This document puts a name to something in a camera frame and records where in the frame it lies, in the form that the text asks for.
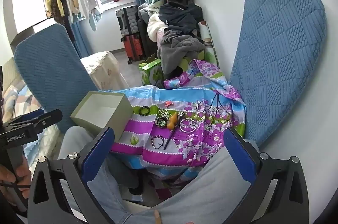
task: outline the person's leg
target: person's leg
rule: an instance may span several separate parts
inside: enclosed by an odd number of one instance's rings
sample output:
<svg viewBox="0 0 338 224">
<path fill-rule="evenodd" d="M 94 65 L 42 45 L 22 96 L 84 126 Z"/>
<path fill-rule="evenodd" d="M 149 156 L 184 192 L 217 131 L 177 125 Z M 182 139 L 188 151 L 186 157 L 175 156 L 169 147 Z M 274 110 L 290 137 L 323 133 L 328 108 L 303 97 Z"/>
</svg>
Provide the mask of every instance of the person's leg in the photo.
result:
<svg viewBox="0 0 338 224">
<path fill-rule="evenodd" d="M 66 158 L 71 152 L 80 152 L 82 148 L 92 140 L 92 136 L 84 128 L 77 126 L 71 127 L 65 134 L 59 159 Z M 67 182 L 61 180 L 61 184 L 70 207 L 80 212 Z M 101 207 L 116 224 L 123 223 L 130 215 L 130 213 L 122 206 L 122 198 L 118 184 L 110 174 L 106 160 L 99 169 L 94 180 L 88 182 L 87 185 Z"/>
<path fill-rule="evenodd" d="M 223 147 L 197 178 L 155 208 L 161 214 L 163 224 L 221 224 L 239 204 L 249 186 Z M 131 215 L 126 224 L 154 223 L 153 209 Z"/>
</svg>

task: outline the floor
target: floor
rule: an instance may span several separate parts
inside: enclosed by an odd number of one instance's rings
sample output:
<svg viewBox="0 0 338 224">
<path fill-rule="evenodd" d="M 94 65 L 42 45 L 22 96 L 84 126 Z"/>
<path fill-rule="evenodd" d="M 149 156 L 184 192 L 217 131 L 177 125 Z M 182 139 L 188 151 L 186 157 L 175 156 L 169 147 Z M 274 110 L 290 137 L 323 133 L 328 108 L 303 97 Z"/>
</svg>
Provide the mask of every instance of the floor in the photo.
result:
<svg viewBox="0 0 338 224">
<path fill-rule="evenodd" d="M 120 72 L 127 81 L 129 87 L 133 88 L 142 86 L 141 75 L 139 73 L 139 63 L 141 63 L 141 61 L 133 62 L 129 65 L 127 53 L 125 51 L 112 51 L 112 53 L 119 62 Z"/>
</svg>

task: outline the gray blanket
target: gray blanket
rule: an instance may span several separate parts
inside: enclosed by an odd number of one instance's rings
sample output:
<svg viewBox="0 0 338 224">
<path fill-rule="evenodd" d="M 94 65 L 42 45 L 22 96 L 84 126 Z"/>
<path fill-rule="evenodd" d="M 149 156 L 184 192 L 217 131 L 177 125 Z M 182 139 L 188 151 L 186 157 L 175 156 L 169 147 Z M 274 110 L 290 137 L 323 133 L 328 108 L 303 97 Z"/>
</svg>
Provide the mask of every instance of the gray blanket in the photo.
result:
<svg viewBox="0 0 338 224">
<path fill-rule="evenodd" d="M 197 59 L 200 51 L 204 49 L 204 44 L 198 38 L 181 35 L 176 30 L 168 30 L 160 42 L 157 56 L 161 59 L 163 73 L 170 74 L 181 63 L 183 57 Z"/>
</svg>

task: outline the quilted cushion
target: quilted cushion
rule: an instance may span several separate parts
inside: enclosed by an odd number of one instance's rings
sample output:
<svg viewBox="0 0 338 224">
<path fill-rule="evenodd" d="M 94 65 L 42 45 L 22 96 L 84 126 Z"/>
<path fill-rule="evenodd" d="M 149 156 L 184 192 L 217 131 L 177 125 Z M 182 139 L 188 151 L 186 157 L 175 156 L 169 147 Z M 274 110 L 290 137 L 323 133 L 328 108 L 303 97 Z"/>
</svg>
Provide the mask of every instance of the quilted cushion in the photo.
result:
<svg viewBox="0 0 338 224">
<path fill-rule="evenodd" d="M 70 115 L 97 87 L 82 65 L 65 28 L 52 25 L 21 42 L 14 54 L 18 70 L 46 111 L 60 109 L 61 132 L 75 125 Z"/>
<path fill-rule="evenodd" d="M 326 36 L 321 0 L 245 0 L 229 84 L 247 106 L 245 138 L 261 145 L 311 77 Z"/>
</svg>

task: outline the green cardboard box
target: green cardboard box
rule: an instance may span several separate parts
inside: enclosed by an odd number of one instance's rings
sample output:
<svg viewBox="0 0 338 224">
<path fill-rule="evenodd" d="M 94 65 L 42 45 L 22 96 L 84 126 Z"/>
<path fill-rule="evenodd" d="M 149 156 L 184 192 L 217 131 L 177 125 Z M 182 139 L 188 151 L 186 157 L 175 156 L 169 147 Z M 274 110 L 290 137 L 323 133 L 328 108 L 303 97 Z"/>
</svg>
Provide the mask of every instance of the green cardboard box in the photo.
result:
<svg viewBox="0 0 338 224">
<path fill-rule="evenodd" d="M 132 112 L 133 108 L 124 93 L 90 91 L 70 118 L 93 136 L 97 136 L 105 127 L 111 127 L 117 142 Z"/>
<path fill-rule="evenodd" d="M 164 76 L 161 67 L 161 60 L 156 59 L 155 55 L 152 55 L 148 58 L 148 60 L 139 64 L 139 71 L 143 86 L 153 85 L 160 89 L 164 89 Z"/>
</svg>

